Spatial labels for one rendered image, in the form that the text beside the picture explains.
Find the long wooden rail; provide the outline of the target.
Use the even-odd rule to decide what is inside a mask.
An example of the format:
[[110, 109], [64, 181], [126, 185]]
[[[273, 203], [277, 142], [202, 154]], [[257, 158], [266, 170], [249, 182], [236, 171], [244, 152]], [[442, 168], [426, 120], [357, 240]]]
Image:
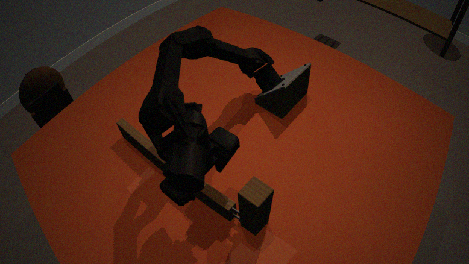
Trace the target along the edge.
[[[129, 143], [139, 150], [149, 161], [163, 171], [166, 162], [159, 157], [152, 141], [123, 118], [118, 120], [116, 125], [125, 140], [129, 141]], [[236, 203], [208, 183], [204, 183], [203, 190], [195, 192], [195, 197], [227, 220], [231, 221], [235, 217], [238, 218], [240, 222]]]

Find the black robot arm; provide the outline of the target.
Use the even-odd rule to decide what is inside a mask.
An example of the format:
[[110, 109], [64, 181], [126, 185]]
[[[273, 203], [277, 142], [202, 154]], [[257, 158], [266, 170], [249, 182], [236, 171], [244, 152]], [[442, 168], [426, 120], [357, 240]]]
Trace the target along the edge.
[[[210, 139], [202, 104], [184, 103], [184, 93], [178, 88], [181, 59], [207, 56], [238, 64], [243, 74], [256, 79], [262, 93], [285, 79], [272, 66], [273, 59], [261, 49], [242, 49], [214, 39], [211, 31], [202, 26], [174, 32], [160, 44], [153, 85], [140, 108], [139, 122], [166, 162], [163, 176], [173, 189], [185, 193], [204, 189]], [[162, 134], [173, 125], [174, 130], [163, 138]]]

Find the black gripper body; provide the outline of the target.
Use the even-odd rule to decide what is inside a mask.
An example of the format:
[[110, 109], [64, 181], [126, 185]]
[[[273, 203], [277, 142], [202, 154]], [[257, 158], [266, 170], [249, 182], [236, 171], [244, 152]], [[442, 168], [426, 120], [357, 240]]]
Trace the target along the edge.
[[[209, 147], [206, 149], [205, 174], [213, 168], [213, 165], [216, 162], [218, 162], [218, 159], [214, 156], [217, 152], [222, 154], [227, 152], [228, 155], [233, 155], [240, 147], [239, 138], [222, 127], [215, 128], [209, 134], [209, 139]], [[167, 177], [159, 184], [159, 186], [162, 192], [179, 206], [184, 206], [193, 196], [193, 193], [185, 193], [173, 189], [172, 186], [169, 185]]]

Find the dark wooden square post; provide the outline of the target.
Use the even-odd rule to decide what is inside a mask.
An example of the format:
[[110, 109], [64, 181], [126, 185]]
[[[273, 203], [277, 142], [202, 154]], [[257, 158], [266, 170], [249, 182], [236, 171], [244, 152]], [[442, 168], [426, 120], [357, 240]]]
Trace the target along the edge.
[[255, 236], [269, 220], [274, 189], [253, 176], [238, 192], [240, 225]]

